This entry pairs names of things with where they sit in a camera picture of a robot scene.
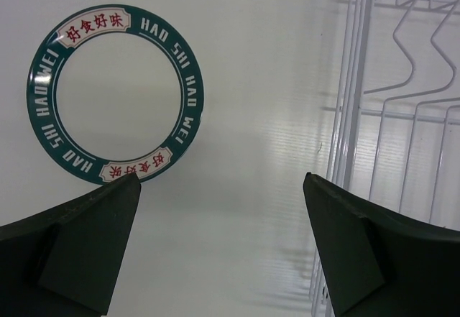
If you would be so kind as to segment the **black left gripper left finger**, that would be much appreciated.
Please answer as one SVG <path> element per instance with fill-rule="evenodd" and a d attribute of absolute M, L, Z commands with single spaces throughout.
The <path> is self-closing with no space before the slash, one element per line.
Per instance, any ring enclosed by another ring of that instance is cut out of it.
<path fill-rule="evenodd" d="M 106 316 L 141 183 L 134 173 L 1 227 L 2 316 Z"/>

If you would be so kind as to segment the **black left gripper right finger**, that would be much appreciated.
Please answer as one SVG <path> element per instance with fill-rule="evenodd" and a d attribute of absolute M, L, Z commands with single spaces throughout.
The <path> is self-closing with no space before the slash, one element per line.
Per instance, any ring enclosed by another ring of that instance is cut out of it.
<path fill-rule="evenodd" d="M 336 316 L 458 316 L 459 232 L 307 173 L 303 192 Z"/>

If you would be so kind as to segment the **green rimmed white plate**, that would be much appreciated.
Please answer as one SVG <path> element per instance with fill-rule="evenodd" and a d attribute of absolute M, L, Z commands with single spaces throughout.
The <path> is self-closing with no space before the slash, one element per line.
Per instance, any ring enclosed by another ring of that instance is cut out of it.
<path fill-rule="evenodd" d="M 139 7 L 101 4 L 45 37 L 26 97 L 46 153 L 71 175 L 102 185 L 169 170 L 197 135 L 204 84 L 174 26 Z"/>

